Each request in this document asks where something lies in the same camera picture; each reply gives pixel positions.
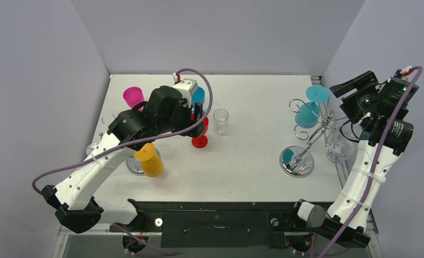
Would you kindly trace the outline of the clear glass tumbler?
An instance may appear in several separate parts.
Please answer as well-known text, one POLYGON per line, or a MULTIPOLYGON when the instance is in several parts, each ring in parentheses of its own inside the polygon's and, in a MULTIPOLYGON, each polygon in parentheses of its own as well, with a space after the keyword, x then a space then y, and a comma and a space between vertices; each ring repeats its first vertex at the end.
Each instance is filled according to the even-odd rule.
POLYGON ((224 134, 227 131, 229 113, 225 109, 217 109, 213 113, 213 126, 218 134, 224 134))

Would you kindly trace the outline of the blue plastic wine glass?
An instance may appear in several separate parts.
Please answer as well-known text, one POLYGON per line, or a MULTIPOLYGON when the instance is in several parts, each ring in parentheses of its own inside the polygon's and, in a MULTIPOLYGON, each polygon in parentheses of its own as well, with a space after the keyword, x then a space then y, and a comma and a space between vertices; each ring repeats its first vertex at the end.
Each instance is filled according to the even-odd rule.
POLYGON ((204 107, 205 103, 205 91, 202 87, 198 87, 194 94, 192 95, 192 114, 194 114, 195 104, 200 103, 203 105, 202 114, 204 114, 206 108, 204 107))

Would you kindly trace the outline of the red plastic wine glass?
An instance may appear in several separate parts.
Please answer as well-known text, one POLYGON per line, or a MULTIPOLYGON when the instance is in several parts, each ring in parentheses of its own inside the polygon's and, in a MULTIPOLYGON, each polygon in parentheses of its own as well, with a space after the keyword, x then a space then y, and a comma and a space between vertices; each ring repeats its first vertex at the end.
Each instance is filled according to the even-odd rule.
POLYGON ((205 148, 205 146, 208 144, 208 138, 206 137, 206 133, 207 133, 207 130, 208 130, 208 127, 209 127, 209 119, 205 115, 203 115, 203 116, 205 117, 205 119, 203 121, 204 130, 199 137, 193 138, 191 140, 192 145, 195 148, 205 148))

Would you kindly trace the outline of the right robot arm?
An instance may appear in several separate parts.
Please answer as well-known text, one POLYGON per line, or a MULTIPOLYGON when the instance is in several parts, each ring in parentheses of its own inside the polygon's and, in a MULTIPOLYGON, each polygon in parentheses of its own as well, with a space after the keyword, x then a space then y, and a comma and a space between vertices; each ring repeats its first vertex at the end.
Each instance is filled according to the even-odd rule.
POLYGON ((352 124, 361 127, 355 163, 338 198, 327 208, 305 200, 295 203, 287 222, 345 248, 365 248, 370 242, 366 225, 374 198, 386 175, 405 151, 414 131, 405 122, 407 105, 418 91, 419 66, 399 69, 384 82, 367 71, 330 87, 341 98, 341 109, 352 124))

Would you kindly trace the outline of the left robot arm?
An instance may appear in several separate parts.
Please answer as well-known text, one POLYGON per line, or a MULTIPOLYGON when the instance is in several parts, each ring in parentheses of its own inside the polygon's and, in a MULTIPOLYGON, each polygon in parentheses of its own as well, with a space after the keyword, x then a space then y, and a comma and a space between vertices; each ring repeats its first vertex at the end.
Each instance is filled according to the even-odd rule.
POLYGON ((144 225, 144 216, 128 201, 106 204, 95 199, 105 180, 135 153, 147 153, 150 143, 176 135, 196 138, 204 131, 201 103, 193 102, 196 83, 181 81, 154 89, 148 100, 122 111, 110 123, 88 157, 70 166, 72 173, 41 190, 62 226, 83 233, 99 223, 124 224, 131 231, 144 225))

